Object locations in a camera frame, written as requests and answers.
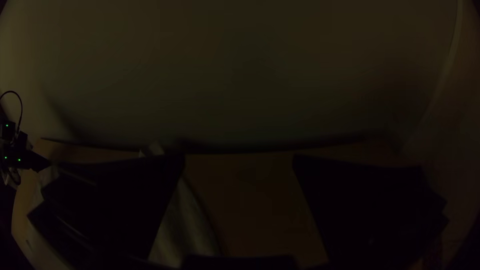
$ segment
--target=curved white wall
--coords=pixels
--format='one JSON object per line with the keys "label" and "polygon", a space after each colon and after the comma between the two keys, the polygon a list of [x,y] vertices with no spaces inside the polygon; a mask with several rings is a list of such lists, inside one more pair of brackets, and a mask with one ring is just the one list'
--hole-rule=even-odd
{"label": "curved white wall", "polygon": [[[23,129],[96,144],[297,141],[416,126],[454,0],[10,0],[0,89]],[[16,118],[14,97],[2,105]]]}

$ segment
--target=tan floor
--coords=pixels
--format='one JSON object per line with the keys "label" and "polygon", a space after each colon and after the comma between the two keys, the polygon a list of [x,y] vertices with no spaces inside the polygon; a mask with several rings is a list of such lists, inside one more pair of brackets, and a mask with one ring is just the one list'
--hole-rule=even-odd
{"label": "tan floor", "polygon": [[[134,158],[121,152],[39,140],[35,151],[53,160],[101,162]],[[192,185],[228,256],[293,255],[299,265],[328,261],[322,240],[292,170],[293,151],[187,155],[185,178]],[[320,157],[379,166],[408,166],[381,140],[298,151]],[[25,171],[12,217],[12,234],[38,270],[63,269],[41,236],[32,237],[26,214],[37,175]]]}

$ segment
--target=black panel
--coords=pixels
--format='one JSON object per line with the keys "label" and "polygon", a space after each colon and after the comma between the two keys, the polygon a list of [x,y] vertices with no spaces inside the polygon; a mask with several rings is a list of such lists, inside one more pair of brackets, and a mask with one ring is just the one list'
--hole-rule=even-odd
{"label": "black panel", "polygon": [[448,222],[420,167],[296,155],[293,169],[337,269],[405,268]]}

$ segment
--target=cable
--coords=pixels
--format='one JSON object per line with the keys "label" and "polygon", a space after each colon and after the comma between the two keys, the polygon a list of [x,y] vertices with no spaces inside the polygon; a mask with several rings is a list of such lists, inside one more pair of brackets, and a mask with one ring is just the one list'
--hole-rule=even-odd
{"label": "cable", "polygon": [[20,101],[20,119],[18,119],[18,125],[16,127],[16,134],[18,135],[20,133],[20,123],[22,122],[22,115],[24,114],[24,105],[22,103],[22,99],[20,98],[20,95],[15,92],[15,91],[6,91],[4,92],[3,94],[0,95],[0,101],[2,100],[2,98],[8,94],[8,93],[12,93],[12,94],[15,94],[17,97],[18,97],[18,100]]}

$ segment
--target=black cable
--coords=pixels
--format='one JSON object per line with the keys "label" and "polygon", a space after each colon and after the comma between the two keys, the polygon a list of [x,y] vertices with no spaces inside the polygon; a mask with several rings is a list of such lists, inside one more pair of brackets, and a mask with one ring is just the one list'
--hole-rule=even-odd
{"label": "black cable", "polygon": [[16,127],[16,134],[18,135],[20,133],[20,123],[22,122],[22,115],[24,114],[24,105],[22,103],[22,99],[20,98],[20,95],[15,92],[15,91],[6,91],[4,92],[3,94],[0,95],[0,101],[2,100],[2,98],[8,94],[8,93],[12,93],[12,94],[15,94],[17,97],[18,97],[18,100],[20,101],[20,119],[18,119],[18,125]]}

